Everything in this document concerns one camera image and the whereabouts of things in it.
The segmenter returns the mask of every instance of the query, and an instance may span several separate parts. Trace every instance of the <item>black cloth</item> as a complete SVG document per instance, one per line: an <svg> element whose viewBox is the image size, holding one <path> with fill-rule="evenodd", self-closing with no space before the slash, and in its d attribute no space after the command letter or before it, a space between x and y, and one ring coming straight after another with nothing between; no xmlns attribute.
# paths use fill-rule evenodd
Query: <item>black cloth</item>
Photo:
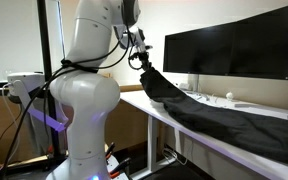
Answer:
<svg viewBox="0 0 288 180"><path fill-rule="evenodd" d="M151 68L140 79L146 94L192 131L288 163L288 120L199 103Z"/></svg>

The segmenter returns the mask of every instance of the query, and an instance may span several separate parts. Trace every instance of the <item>black monitor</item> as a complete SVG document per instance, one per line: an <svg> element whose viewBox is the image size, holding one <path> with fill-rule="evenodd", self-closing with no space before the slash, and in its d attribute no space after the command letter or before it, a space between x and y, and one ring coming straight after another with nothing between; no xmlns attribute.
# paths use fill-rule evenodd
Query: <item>black monitor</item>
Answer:
<svg viewBox="0 0 288 180"><path fill-rule="evenodd" d="M163 71L288 79L288 6L166 36Z"/></svg>

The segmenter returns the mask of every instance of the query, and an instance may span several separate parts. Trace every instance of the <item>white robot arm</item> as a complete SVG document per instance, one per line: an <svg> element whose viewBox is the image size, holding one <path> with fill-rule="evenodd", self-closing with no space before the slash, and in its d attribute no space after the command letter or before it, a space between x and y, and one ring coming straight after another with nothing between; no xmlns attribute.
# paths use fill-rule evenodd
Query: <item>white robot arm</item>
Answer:
<svg viewBox="0 0 288 180"><path fill-rule="evenodd" d="M112 27L121 47L135 46L137 56L145 62L143 68L148 68L148 47L142 31L129 31L139 14L137 0L81 0L64 71L78 64L97 72L108 54ZM50 90L56 100L74 109L74 117L67 129L69 157L47 179L111 179L104 152L104 125L119 101L118 84L111 78L78 70L56 78Z"/></svg>

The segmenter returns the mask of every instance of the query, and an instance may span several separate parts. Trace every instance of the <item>white desk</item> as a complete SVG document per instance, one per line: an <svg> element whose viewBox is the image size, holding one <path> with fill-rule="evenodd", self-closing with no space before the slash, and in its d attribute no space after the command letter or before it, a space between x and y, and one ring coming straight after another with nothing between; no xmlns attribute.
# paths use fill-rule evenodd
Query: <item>white desk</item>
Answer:
<svg viewBox="0 0 288 180"><path fill-rule="evenodd" d="M185 128L168 115L161 103L156 103L150 100L144 91L121 93L121 99L146 112L149 115L149 123L150 121L151 123L153 123L153 127L151 127L153 129L156 129L156 127L154 127L156 126L156 124L154 125L154 119L163 121L164 123L192 137L196 141L216 150L220 154L223 154L228 158L233 159L237 163L244 165L245 167L261 174L264 177L267 177L268 179L288 179L288 165L284 165L263 158L240 148L234 147L225 142L214 139L208 135L196 133ZM209 101L206 101L205 98L201 98L199 99L199 101L200 100L205 101L206 104L213 106L236 109L245 112L255 112L263 115L270 115L288 119L287 110L269 108L250 103L230 102L226 99L220 99L217 97L210 97Z"/></svg>

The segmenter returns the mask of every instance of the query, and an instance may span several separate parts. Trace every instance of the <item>desk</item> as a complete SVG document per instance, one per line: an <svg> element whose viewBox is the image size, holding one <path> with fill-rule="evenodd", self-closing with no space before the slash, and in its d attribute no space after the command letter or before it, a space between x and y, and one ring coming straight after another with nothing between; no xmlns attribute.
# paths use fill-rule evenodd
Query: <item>desk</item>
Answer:
<svg viewBox="0 0 288 180"><path fill-rule="evenodd" d="M268 179L288 179L288 165L272 161L225 142L214 139L203 133L193 132L175 121L168 115L161 103L149 99L144 91L121 93L121 99L141 109L149 115L149 120L159 120L175 129L183 132L199 143L217 151L218 153L234 160L235 162L251 169ZM263 115L271 115L288 119L288 111L270 108L244 102L227 102L226 99L211 97L207 101L209 105L237 109L245 112L255 112Z"/></svg>

